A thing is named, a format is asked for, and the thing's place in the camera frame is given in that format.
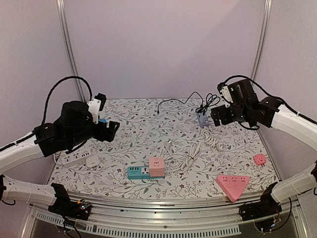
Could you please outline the purple power strip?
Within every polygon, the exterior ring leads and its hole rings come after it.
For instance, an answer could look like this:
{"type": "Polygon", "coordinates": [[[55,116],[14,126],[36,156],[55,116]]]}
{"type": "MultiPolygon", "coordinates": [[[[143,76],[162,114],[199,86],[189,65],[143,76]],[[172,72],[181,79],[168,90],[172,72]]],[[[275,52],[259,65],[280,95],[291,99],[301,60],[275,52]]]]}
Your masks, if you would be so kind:
{"type": "Polygon", "coordinates": [[[198,123],[200,128],[204,128],[204,127],[209,127],[210,126],[210,122],[208,120],[208,116],[204,113],[196,113],[197,119],[198,119],[198,123]]]}

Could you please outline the teal power strip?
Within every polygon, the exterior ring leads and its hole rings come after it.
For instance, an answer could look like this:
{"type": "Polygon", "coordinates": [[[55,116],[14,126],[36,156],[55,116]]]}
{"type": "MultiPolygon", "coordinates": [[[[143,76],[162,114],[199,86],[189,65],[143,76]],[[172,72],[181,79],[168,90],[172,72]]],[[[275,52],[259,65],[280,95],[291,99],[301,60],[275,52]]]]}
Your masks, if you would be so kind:
{"type": "Polygon", "coordinates": [[[133,166],[127,168],[127,177],[130,180],[150,179],[150,170],[146,166],[133,166]]]}

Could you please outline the pink cube socket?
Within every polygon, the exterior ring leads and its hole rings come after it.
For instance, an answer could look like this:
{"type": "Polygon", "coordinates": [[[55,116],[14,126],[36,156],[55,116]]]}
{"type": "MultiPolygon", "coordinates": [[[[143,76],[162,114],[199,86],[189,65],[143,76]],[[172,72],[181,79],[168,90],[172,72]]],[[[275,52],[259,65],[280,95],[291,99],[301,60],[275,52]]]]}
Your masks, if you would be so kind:
{"type": "Polygon", "coordinates": [[[152,178],[163,178],[165,176],[164,158],[149,158],[149,171],[152,178]]]}

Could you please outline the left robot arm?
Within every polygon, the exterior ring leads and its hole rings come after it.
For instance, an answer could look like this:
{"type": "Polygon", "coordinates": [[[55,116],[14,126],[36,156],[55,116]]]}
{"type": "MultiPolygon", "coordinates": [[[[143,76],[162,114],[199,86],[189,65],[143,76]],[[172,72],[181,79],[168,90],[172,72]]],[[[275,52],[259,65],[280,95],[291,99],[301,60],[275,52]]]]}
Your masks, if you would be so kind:
{"type": "Polygon", "coordinates": [[[111,142],[119,129],[118,122],[100,119],[100,100],[88,103],[71,101],[62,105],[59,118],[44,123],[28,135],[0,150],[0,198],[54,205],[63,215],[70,215],[73,203],[61,184],[42,185],[19,181],[5,175],[29,161],[49,157],[59,151],[70,154],[89,139],[111,142]]]}

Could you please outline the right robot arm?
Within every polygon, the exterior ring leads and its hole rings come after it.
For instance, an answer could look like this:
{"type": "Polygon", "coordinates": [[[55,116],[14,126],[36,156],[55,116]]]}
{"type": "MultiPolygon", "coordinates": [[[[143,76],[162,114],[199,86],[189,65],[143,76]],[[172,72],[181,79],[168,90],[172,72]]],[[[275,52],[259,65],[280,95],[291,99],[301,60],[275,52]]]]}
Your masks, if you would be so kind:
{"type": "MultiPolygon", "coordinates": [[[[215,126],[232,122],[248,123],[250,130],[259,125],[285,132],[303,142],[313,150],[317,148],[317,123],[291,108],[282,98],[266,92],[259,100],[253,90],[255,82],[243,75],[227,78],[217,86],[224,105],[211,110],[215,126]]],[[[281,201],[294,195],[305,193],[317,186],[317,165],[281,182],[270,185],[262,194],[256,206],[260,216],[267,216],[281,201]]]]}

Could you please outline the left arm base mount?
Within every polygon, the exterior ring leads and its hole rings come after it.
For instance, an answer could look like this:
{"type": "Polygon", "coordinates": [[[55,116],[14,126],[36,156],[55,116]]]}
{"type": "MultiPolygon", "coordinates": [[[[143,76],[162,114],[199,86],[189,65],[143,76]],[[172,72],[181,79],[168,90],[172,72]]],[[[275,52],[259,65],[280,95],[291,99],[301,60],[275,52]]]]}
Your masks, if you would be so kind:
{"type": "Polygon", "coordinates": [[[70,197],[63,185],[52,183],[54,189],[55,202],[48,206],[48,211],[61,215],[62,217],[70,217],[87,221],[92,209],[92,204],[84,199],[71,201],[70,197]]]}

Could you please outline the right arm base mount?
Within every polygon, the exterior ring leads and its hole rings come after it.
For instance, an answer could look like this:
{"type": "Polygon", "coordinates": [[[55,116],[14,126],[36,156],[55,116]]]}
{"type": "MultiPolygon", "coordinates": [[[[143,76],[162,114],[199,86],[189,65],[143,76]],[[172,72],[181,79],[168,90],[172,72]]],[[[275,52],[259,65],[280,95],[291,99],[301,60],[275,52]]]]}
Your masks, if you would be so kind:
{"type": "Polygon", "coordinates": [[[239,215],[243,221],[274,215],[282,211],[280,203],[276,202],[271,196],[272,189],[276,184],[277,182],[274,182],[266,188],[260,196],[259,202],[245,203],[239,207],[239,215]]]}

